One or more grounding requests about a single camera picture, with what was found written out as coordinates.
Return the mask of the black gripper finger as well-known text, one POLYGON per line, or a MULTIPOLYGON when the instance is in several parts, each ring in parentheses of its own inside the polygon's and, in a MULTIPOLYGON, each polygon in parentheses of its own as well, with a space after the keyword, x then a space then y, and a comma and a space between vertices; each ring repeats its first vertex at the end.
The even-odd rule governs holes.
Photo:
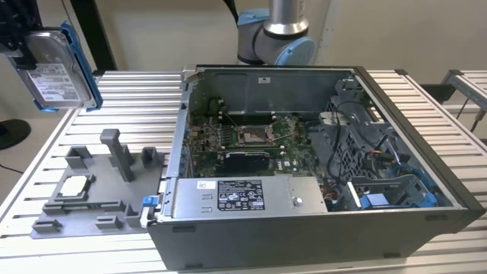
POLYGON ((18 42, 17 44, 17 53, 14 56, 14 66, 18 70, 34 70, 37 61, 30 52, 29 47, 23 42, 18 42))

